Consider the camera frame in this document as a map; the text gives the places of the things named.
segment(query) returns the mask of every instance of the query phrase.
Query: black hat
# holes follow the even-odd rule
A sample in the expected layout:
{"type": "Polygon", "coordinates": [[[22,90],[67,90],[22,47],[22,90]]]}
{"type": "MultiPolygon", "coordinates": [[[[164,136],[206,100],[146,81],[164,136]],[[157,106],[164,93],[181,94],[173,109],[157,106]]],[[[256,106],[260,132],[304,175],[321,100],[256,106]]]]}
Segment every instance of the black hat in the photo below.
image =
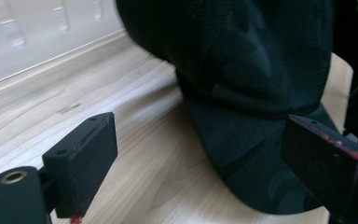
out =
{"type": "Polygon", "coordinates": [[[295,214],[320,206],[280,150],[289,114],[334,127],[320,104],[332,2],[117,0],[131,38],[175,65],[217,172],[259,211],[295,214]]]}

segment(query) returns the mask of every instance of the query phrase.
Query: light wood surface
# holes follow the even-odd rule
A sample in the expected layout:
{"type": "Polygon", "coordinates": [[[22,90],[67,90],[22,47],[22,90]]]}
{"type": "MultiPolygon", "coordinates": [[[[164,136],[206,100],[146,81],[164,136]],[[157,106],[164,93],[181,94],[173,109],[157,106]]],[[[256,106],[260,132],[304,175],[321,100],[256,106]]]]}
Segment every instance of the light wood surface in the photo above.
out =
{"type": "MultiPolygon", "coordinates": [[[[208,161],[173,68],[125,36],[98,52],[0,83],[0,173],[40,168],[41,155],[84,119],[112,111],[119,154],[83,223],[326,223],[324,208],[272,216],[241,203],[208,161]]],[[[334,57],[324,104],[341,128],[350,83],[351,69],[334,57]]]]}

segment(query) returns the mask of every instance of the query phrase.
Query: screw hole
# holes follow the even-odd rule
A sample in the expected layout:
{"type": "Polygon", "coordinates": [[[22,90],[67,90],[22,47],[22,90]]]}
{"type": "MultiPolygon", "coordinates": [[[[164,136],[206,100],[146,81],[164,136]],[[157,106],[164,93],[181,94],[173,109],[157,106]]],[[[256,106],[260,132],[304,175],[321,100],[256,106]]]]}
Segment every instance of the screw hole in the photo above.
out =
{"type": "Polygon", "coordinates": [[[13,183],[21,181],[26,176],[27,176],[27,172],[25,172],[25,171],[16,171],[16,172],[10,173],[8,175],[5,175],[1,179],[1,183],[2,184],[13,184],[13,183]]]}
{"type": "Polygon", "coordinates": [[[68,152],[67,150],[63,149],[63,150],[57,151],[56,155],[57,156],[62,156],[62,155],[65,155],[67,152],[68,152]]]}

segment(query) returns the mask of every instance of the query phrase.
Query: black fabric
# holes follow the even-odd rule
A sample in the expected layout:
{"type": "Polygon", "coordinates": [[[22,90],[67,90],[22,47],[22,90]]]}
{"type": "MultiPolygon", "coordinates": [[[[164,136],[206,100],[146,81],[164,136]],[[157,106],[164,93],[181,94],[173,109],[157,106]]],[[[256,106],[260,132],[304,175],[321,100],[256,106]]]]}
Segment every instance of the black fabric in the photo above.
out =
{"type": "Polygon", "coordinates": [[[132,39],[176,67],[217,172],[271,214],[319,206],[280,159],[288,114],[333,127],[320,105],[332,50],[332,1],[117,0],[132,39]]]}

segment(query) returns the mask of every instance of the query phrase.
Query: wood grain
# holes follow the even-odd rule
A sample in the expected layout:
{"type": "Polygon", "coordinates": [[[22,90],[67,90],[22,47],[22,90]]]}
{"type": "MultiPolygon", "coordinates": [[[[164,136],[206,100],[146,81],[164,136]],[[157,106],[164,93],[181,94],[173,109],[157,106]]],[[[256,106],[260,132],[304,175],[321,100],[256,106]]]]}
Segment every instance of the wood grain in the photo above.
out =
{"type": "MultiPolygon", "coordinates": [[[[68,60],[64,69],[52,65],[0,83],[0,173],[40,168],[41,155],[83,119],[113,111],[119,155],[84,223],[326,223],[324,208],[272,216],[241,203],[209,163],[173,68],[128,39],[105,44],[116,51],[98,62],[87,63],[86,52],[87,66],[68,60]]],[[[339,127],[348,96],[341,85],[350,83],[350,71],[333,59],[324,103],[339,127]]]]}

